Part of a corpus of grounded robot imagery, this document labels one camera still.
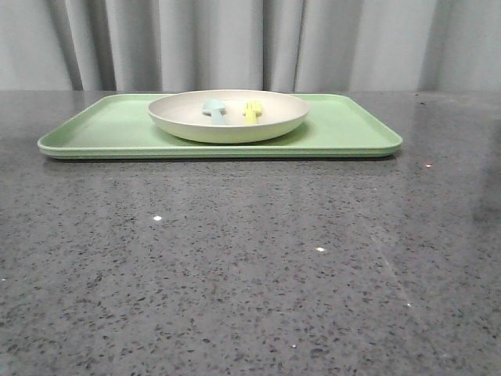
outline curtain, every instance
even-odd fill
[[[500,0],[0,0],[0,89],[500,90]]]

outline white plate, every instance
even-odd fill
[[[212,125],[202,112],[207,99],[219,99],[225,105],[227,125]],[[261,101],[258,124],[244,125],[243,109],[248,100]],[[184,92],[155,100],[148,113],[164,131],[183,139],[202,143],[252,143],[272,139],[293,131],[308,114],[308,104],[295,96],[258,90],[206,90]]]

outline fork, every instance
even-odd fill
[[[245,103],[245,125],[257,124],[258,123],[258,115],[261,114],[261,102],[256,99],[249,100]]]

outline tray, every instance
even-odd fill
[[[284,136],[258,143],[218,145],[171,136],[147,107],[166,94],[107,96],[38,140],[57,159],[210,157],[383,157],[402,137],[346,96],[297,94],[310,105],[306,121]]]

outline countertop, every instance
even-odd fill
[[[0,92],[1,375],[501,374],[501,94],[341,93],[381,159],[57,161]]]

